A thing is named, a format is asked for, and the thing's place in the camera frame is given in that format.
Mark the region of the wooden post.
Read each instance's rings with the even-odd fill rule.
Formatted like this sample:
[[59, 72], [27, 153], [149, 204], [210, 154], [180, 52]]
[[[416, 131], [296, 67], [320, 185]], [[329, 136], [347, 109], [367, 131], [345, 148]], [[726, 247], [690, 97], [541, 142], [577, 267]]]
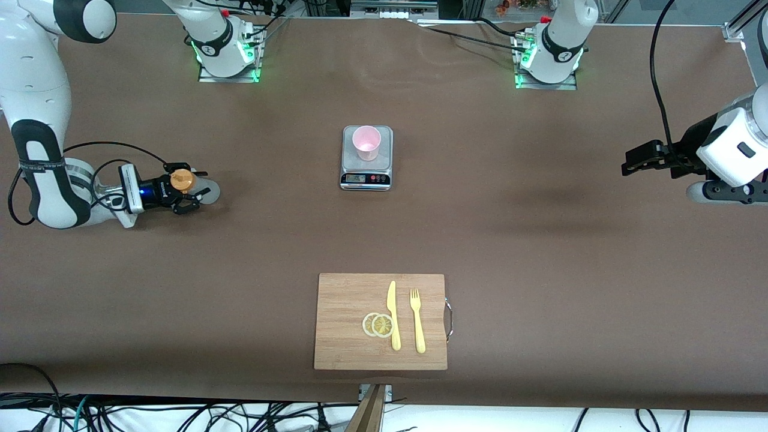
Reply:
[[367, 385], [344, 432], [380, 432], [388, 396], [387, 385]]

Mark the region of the yellow plastic fork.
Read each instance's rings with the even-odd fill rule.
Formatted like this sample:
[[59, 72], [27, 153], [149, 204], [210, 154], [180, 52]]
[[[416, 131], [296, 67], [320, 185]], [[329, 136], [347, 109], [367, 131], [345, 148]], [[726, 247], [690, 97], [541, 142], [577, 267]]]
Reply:
[[421, 320], [421, 299], [417, 288], [410, 290], [410, 306], [414, 316], [415, 349], [423, 355], [426, 352], [426, 343]]

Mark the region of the silver digital kitchen scale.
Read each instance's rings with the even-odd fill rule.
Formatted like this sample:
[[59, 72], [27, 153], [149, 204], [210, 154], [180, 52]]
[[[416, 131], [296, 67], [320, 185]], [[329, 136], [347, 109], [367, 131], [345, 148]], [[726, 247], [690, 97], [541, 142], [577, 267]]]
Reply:
[[393, 183], [394, 132], [388, 126], [375, 125], [382, 135], [379, 153], [375, 160], [363, 161], [353, 146], [353, 132], [360, 126], [344, 128], [338, 184], [344, 190], [387, 191]]

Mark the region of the translucent sauce bottle orange cap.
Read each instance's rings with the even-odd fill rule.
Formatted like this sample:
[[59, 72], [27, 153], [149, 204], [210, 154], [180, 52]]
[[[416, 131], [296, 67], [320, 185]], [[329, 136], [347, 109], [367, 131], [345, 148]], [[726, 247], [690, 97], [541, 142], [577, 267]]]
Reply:
[[206, 179], [202, 172], [194, 172], [190, 169], [173, 170], [170, 173], [170, 184], [177, 191], [194, 197], [204, 205], [214, 204], [221, 193], [218, 183]]

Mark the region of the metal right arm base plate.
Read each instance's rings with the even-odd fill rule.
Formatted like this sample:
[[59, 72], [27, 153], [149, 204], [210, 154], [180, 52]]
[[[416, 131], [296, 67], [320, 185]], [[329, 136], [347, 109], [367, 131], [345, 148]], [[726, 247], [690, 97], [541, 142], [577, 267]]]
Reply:
[[198, 81], [211, 83], [257, 83], [260, 81], [264, 37], [253, 35], [251, 24], [237, 26], [230, 41], [215, 56], [211, 46], [193, 42], [199, 64]]

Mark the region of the aluminium frame corner piece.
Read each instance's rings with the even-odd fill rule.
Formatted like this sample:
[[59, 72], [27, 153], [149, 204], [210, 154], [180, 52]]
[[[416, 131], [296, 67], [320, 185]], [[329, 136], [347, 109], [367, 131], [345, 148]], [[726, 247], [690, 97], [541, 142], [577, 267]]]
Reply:
[[735, 16], [722, 25], [722, 35], [727, 42], [743, 40], [743, 30], [757, 19], [768, 7], [768, 0], [749, 0]]

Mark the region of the yellow plastic knife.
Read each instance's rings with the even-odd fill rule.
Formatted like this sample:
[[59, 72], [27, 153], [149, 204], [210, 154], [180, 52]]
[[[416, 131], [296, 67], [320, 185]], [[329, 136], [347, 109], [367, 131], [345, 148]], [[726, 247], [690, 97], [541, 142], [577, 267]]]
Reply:
[[400, 329], [398, 328], [398, 319], [397, 319], [396, 282], [395, 281], [390, 282], [388, 293], [387, 293], [386, 306], [388, 311], [390, 312], [390, 317], [392, 318], [392, 334], [390, 335], [391, 346], [393, 350], [399, 351], [401, 349], [401, 337], [400, 337]]

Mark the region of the brown table cover sheet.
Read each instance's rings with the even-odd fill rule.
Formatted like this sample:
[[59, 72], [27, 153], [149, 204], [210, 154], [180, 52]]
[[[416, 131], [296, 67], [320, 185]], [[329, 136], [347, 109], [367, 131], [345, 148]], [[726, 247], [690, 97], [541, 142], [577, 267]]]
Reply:
[[[259, 83], [200, 83], [171, 16], [62, 41], [68, 144], [208, 170], [192, 214], [21, 227], [0, 119], [0, 362], [65, 393], [768, 410], [768, 208], [694, 204], [693, 176], [622, 176], [663, 135], [650, 26], [597, 26], [576, 91], [401, 20], [295, 19]], [[392, 129], [387, 191], [338, 184], [344, 128]], [[445, 371], [315, 371], [319, 274], [444, 274]]]

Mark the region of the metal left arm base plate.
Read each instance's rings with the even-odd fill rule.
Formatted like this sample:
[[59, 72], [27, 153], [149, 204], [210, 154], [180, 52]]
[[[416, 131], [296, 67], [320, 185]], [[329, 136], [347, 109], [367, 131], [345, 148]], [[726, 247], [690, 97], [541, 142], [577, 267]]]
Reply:
[[517, 32], [510, 37], [513, 47], [515, 66], [515, 87], [518, 89], [541, 90], [576, 90], [578, 87], [576, 70], [583, 52], [579, 51], [574, 61], [564, 63], [540, 62], [541, 58], [551, 56], [545, 49], [540, 49], [531, 28]]

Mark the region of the pink plastic cup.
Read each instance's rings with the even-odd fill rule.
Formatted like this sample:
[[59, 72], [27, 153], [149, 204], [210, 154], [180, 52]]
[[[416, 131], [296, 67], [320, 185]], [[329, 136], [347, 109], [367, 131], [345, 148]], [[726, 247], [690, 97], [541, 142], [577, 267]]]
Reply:
[[357, 155], [363, 161], [373, 161], [379, 153], [382, 135], [379, 130], [370, 125], [357, 127], [353, 132], [353, 146]]

